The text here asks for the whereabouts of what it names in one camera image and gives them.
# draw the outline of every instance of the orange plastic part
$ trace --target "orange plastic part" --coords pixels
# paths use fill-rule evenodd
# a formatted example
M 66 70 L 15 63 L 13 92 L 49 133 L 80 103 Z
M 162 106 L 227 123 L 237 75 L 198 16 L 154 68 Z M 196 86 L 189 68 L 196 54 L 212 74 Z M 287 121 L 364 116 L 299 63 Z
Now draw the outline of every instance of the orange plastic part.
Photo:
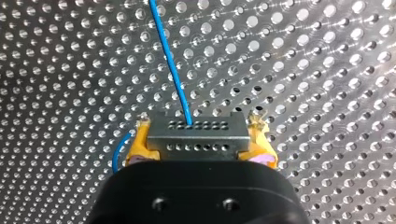
M 239 153 L 239 160 L 248 161 L 256 156 L 268 154 L 275 158 L 275 161 L 270 161 L 267 165 L 273 169 L 277 167 L 278 157 L 272 148 L 271 144 L 265 137 L 265 133 L 269 132 L 268 125 L 259 117 L 251 116 L 248 132 L 250 135 L 250 144 L 247 152 Z
M 129 160 L 132 156 L 141 156 L 147 159 L 158 161 L 160 159 L 160 152 L 148 150 L 147 138 L 149 133 L 149 121 L 140 121 L 137 128 L 136 138 L 134 143 L 129 149 L 128 155 L 126 156 L 126 164 L 129 164 Z

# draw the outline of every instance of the perforated metal sheet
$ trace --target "perforated metal sheet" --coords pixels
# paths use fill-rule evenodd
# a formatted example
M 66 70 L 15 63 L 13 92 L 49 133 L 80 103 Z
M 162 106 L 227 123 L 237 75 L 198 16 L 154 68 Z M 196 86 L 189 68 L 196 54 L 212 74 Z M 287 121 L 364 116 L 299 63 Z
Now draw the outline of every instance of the perforated metal sheet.
M 158 4 L 194 116 L 267 110 L 313 223 L 396 220 L 394 0 Z M 0 45 L 0 221 L 83 223 L 138 116 L 180 116 L 148 4 L 2 1 Z

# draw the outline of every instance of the black plastic base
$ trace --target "black plastic base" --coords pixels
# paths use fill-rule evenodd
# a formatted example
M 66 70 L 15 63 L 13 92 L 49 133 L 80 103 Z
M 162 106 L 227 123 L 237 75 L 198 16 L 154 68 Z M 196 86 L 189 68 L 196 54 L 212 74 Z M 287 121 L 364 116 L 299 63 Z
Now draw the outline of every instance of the black plastic base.
M 89 224 L 309 223 L 293 187 L 249 161 L 145 161 L 104 186 Z

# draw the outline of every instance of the metal block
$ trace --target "metal block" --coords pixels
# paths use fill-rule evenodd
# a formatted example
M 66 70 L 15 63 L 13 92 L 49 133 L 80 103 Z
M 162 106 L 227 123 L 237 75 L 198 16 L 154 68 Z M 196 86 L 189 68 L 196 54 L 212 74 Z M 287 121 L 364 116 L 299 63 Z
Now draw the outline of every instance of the metal block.
M 155 116 L 148 131 L 148 149 L 160 151 L 162 160 L 236 160 L 249 140 L 240 112 L 196 118 L 191 126 L 181 118 Z

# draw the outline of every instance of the blue wire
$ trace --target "blue wire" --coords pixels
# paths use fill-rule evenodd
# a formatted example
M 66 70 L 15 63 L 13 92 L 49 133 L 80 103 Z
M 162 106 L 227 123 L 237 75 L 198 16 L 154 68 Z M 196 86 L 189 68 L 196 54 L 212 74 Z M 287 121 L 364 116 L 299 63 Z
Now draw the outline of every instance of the blue wire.
M 155 25 L 157 27 L 158 35 L 160 36 L 161 44 L 163 45 L 163 53 L 166 55 L 166 61 L 168 62 L 169 69 L 171 70 L 172 78 L 175 83 L 178 98 L 180 98 L 181 106 L 183 107 L 184 117 L 188 125 L 192 125 L 191 113 L 189 110 L 189 104 L 187 103 L 184 91 L 181 89 L 180 79 L 178 78 L 177 69 L 172 58 L 171 50 L 169 49 L 168 42 L 166 40 L 165 32 L 163 30 L 163 23 L 161 22 L 160 15 L 157 11 L 157 5 L 155 0 L 148 0 L 149 7 L 151 9 L 152 17 L 154 18 Z
M 113 153 L 113 160 L 111 164 L 111 168 L 113 169 L 113 174 L 115 174 L 119 170 L 119 155 L 121 148 L 125 145 L 125 142 L 131 138 L 131 136 L 132 136 L 131 133 L 125 134 L 125 136 L 121 139 L 119 145 L 117 146 L 116 150 Z

